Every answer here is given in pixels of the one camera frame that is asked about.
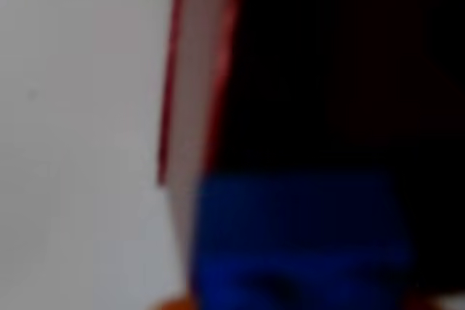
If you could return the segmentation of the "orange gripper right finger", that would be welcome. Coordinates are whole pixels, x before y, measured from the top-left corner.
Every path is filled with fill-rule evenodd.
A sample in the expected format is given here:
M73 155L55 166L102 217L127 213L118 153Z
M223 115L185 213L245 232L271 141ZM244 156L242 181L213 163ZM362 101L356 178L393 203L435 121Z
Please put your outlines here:
M412 298L412 310L444 310L448 309L444 298Z

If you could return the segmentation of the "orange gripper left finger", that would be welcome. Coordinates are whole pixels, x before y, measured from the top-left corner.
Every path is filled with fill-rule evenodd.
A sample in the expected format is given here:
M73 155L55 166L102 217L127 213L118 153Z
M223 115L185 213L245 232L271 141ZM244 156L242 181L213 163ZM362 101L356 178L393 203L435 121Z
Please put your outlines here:
M149 310L198 310L194 298L186 295L151 305Z

